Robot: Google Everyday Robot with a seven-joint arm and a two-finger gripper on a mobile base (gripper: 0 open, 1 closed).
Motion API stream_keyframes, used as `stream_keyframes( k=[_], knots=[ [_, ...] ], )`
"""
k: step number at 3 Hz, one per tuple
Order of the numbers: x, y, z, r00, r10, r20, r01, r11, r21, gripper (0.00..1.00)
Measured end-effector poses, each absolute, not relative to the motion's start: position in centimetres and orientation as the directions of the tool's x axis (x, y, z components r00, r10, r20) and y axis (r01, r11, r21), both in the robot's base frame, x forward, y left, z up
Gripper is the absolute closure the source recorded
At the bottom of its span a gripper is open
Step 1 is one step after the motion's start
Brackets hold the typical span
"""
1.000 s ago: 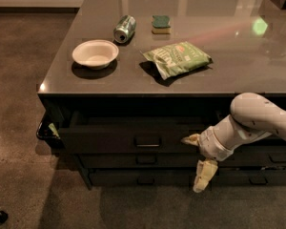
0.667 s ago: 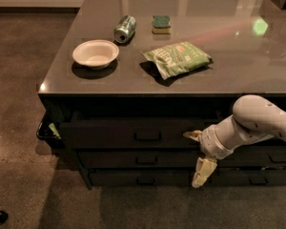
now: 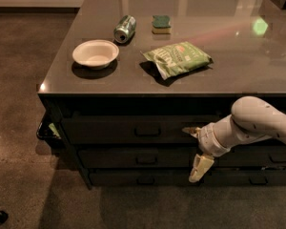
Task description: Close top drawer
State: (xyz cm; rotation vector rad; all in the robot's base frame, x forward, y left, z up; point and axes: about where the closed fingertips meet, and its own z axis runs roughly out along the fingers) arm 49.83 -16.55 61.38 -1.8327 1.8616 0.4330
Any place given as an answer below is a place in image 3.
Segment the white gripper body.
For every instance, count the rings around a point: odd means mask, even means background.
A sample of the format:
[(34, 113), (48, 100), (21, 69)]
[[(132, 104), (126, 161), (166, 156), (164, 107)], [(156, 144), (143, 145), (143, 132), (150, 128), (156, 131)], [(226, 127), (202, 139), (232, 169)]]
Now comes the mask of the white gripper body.
[(231, 128), (225, 123), (209, 123), (198, 131), (198, 146), (209, 156), (223, 156), (231, 150), (230, 134)]

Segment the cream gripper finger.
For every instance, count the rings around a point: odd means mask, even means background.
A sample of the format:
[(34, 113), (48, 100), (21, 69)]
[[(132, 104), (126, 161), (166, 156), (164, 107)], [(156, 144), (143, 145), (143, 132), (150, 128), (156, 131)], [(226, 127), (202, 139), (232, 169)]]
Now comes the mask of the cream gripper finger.
[(193, 169), (189, 175), (189, 181), (191, 183), (196, 183), (200, 181), (204, 175), (211, 169), (214, 165), (215, 159), (207, 154), (196, 154), (194, 157)]
[(200, 128), (199, 127), (184, 127), (182, 131), (186, 134), (193, 136), (194, 138), (198, 138), (198, 135), (200, 133)]

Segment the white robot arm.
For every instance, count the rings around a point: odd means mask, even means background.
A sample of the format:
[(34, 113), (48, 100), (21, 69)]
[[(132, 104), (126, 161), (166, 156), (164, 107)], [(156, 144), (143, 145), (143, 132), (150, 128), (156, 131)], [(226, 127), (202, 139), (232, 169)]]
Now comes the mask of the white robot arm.
[(185, 127), (182, 131), (196, 138), (202, 151), (194, 157), (189, 175), (189, 181), (196, 183), (211, 169), (216, 157), (229, 153), (237, 145), (270, 138), (286, 144), (286, 114), (258, 97), (244, 96), (219, 121), (201, 128)]

